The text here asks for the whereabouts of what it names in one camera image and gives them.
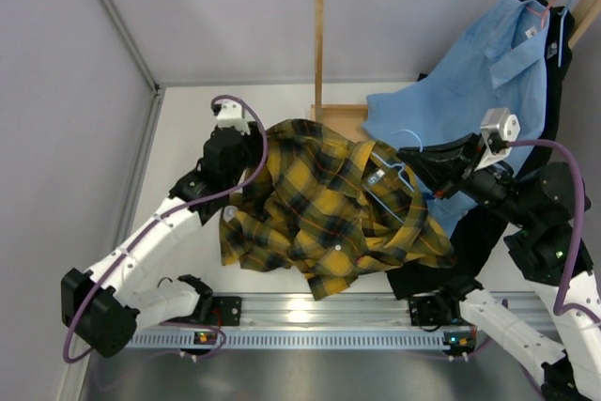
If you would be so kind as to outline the light blue wire hanger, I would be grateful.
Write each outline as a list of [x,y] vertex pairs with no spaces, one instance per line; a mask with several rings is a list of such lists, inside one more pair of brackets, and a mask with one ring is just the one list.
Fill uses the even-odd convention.
[[410,168],[397,150],[376,141],[365,166],[362,188],[393,221],[404,224],[411,209],[422,210],[424,197]]

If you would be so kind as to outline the yellow black plaid shirt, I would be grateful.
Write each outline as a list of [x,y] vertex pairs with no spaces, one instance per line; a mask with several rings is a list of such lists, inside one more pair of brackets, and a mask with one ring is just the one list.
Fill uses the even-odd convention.
[[280,122],[267,136],[265,166],[223,210],[223,264],[260,272],[295,268],[317,301],[366,274],[409,263],[455,264],[424,194],[424,209],[412,208],[398,224],[362,188],[376,141],[352,142],[307,119]]

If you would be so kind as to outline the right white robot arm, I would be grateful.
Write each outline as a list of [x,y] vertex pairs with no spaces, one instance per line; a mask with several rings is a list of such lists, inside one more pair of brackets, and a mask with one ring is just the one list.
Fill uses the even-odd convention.
[[[502,158],[518,147],[551,148],[563,160],[520,179],[485,163],[487,156]],[[510,141],[470,134],[446,145],[401,148],[397,155],[437,198],[463,193],[517,227],[503,241],[561,340],[543,336],[468,276],[431,293],[439,316],[482,330],[520,363],[546,400],[599,399],[600,295],[582,240],[589,205],[572,153],[546,139]]]

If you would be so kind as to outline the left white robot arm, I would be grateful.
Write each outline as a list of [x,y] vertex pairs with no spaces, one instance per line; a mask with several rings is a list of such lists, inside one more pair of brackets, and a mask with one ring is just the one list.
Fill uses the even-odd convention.
[[249,184],[267,159],[268,138],[258,120],[224,120],[204,144],[198,164],[170,189],[155,211],[111,253],[61,280],[61,316],[68,332],[63,360],[90,352],[115,356],[142,330],[177,323],[202,326],[212,313],[212,289],[190,274],[146,290],[140,284],[190,234],[200,230]]

